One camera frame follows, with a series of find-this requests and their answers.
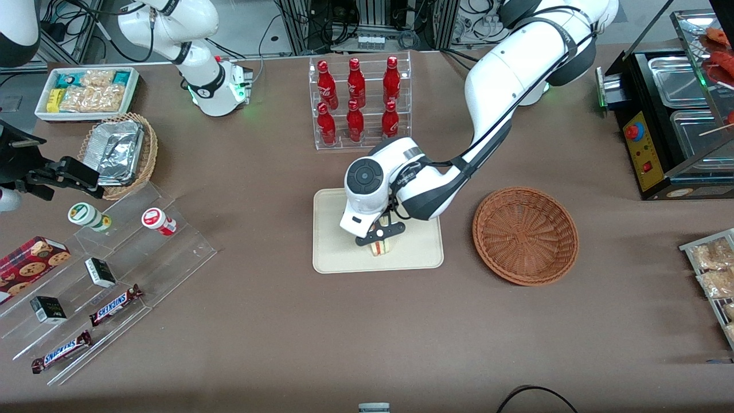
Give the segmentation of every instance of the red cap bottle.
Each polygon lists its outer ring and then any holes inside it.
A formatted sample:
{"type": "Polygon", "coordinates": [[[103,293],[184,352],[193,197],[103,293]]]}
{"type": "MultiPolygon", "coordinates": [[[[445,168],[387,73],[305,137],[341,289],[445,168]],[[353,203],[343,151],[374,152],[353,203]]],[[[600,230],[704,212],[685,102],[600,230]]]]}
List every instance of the red cap bottle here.
{"type": "Polygon", "coordinates": [[[382,137],[395,137],[398,134],[400,117],[395,112],[395,101],[385,104],[385,113],[382,114],[382,137]]]}
{"type": "Polygon", "coordinates": [[[326,63],[326,60],[320,60],[316,67],[319,69],[319,95],[321,95],[321,101],[329,105],[329,109],[336,110],[339,107],[339,99],[336,97],[334,76],[329,73],[329,64],[326,63]]]}
{"type": "Polygon", "coordinates": [[[388,69],[382,78],[382,100],[397,102],[400,99],[400,72],[398,72],[398,58],[388,57],[388,69]]]}
{"type": "Polygon", "coordinates": [[[349,139],[354,143],[362,142],[365,131],[365,118],[360,112],[360,106],[354,99],[349,100],[349,113],[346,114],[346,123],[349,125],[349,139]]]}
{"type": "Polygon", "coordinates": [[[367,104],[365,75],[362,74],[360,60],[356,57],[349,59],[349,78],[346,84],[349,86],[349,98],[357,101],[359,107],[364,107],[367,104]]]}
{"type": "Polygon", "coordinates": [[[331,116],[329,108],[324,102],[319,102],[316,105],[316,109],[319,111],[316,123],[319,125],[321,140],[326,146],[334,146],[336,144],[336,124],[334,123],[334,117],[331,116]]]}

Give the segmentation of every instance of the beige tray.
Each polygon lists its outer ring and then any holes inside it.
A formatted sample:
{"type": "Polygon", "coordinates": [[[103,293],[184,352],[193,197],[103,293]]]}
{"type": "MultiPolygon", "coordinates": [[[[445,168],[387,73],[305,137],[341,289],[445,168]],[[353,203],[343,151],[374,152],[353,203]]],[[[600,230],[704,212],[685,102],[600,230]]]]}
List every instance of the beige tray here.
{"type": "Polygon", "coordinates": [[[358,247],[355,236],[339,226],[345,205],[343,188],[320,190],[313,197],[313,268],[316,271],[330,274],[414,270],[436,268],[443,263],[438,218],[400,220],[406,229],[389,239],[390,253],[372,256],[368,246],[358,247]]]}

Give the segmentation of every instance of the brown woven basket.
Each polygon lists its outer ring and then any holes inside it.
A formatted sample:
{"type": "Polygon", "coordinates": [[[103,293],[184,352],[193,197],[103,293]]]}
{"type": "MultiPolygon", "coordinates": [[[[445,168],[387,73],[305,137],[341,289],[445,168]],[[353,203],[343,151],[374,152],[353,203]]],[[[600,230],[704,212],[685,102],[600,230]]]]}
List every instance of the brown woven basket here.
{"type": "Polygon", "coordinates": [[[520,285],[558,281],[578,255],[568,211],[547,194],[508,187],[487,196],[474,214],[474,245],[500,277],[520,285]]]}
{"type": "MultiPolygon", "coordinates": [[[[123,121],[136,121],[145,127],[145,136],[143,137],[143,147],[140,149],[140,158],[138,160],[138,167],[135,172],[135,181],[127,187],[105,187],[103,198],[107,201],[116,201],[123,196],[132,192],[133,189],[144,184],[153,175],[153,169],[156,166],[156,155],[158,155],[158,137],[156,131],[150,126],[145,118],[136,113],[126,113],[124,115],[115,116],[114,118],[105,119],[104,123],[112,122],[123,122],[123,121]]],[[[84,154],[87,153],[87,145],[89,145],[90,137],[94,128],[99,125],[95,125],[92,130],[87,134],[87,138],[81,144],[81,150],[77,155],[78,160],[84,159],[84,154]]]]}

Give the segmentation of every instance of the brown tabletop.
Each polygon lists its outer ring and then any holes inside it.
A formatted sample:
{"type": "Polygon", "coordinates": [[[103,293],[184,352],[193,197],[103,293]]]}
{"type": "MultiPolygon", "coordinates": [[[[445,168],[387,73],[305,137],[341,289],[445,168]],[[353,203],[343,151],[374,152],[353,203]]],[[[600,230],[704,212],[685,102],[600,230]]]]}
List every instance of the brown tabletop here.
{"type": "MultiPolygon", "coordinates": [[[[621,46],[600,48],[608,66],[621,46]]],[[[466,148],[465,71],[413,53],[414,139],[433,159],[466,148]]],[[[583,412],[731,412],[727,343],[677,246],[734,226],[734,201],[639,200],[593,73],[519,109],[506,142],[441,216],[434,270],[318,274],[313,195],[340,187],[360,153],[317,152],[308,59],[268,60],[251,105],[224,118],[194,107],[171,65],[139,66],[134,107],[160,149],[153,181],[222,252],[61,387],[0,353],[3,412],[493,412],[522,384],[550,387],[583,412]],[[493,190],[545,191],[578,226],[578,262],[547,287],[493,275],[470,223],[493,190]]],[[[49,158],[76,154],[87,124],[39,122],[49,158]]],[[[0,215],[0,253],[77,227],[25,195],[0,215]]],[[[109,205],[95,201],[99,207],[109,205]]],[[[523,394],[506,412],[564,411],[523,394]]]]}

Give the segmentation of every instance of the white robotic arm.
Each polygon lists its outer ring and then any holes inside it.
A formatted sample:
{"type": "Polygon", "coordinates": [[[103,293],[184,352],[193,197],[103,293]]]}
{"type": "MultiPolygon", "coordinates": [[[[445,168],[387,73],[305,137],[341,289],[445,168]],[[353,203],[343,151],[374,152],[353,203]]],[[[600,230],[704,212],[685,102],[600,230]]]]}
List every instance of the white robotic arm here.
{"type": "Polygon", "coordinates": [[[618,0],[506,1],[503,23],[515,30],[477,62],[465,83],[471,147],[437,164],[409,137],[384,141],[349,166],[341,227],[366,237],[391,193],[411,218],[440,215],[508,135],[518,104],[537,100],[546,80],[563,85],[591,67],[595,32],[614,20],[618,7],[618,0]],[[436,166],[451,167],[441,173],[436,166]]]}
{"type": "MultiPolygon", "coordinates": [[[[205,114],[227,115],[248,102],[252,73],[245,73],[242,67],[230,62],[218,62],[203,42],[219,28],[219,14],[211,1],[144,0],[139,3],[146,6],[117,18],[120,30],[131,43],[146,49],[152,44],[156,53],[175,64],[189,83],[194,103],[205,114]]],[[[106,30],[98,26],[109,39],[106,30]]]]}

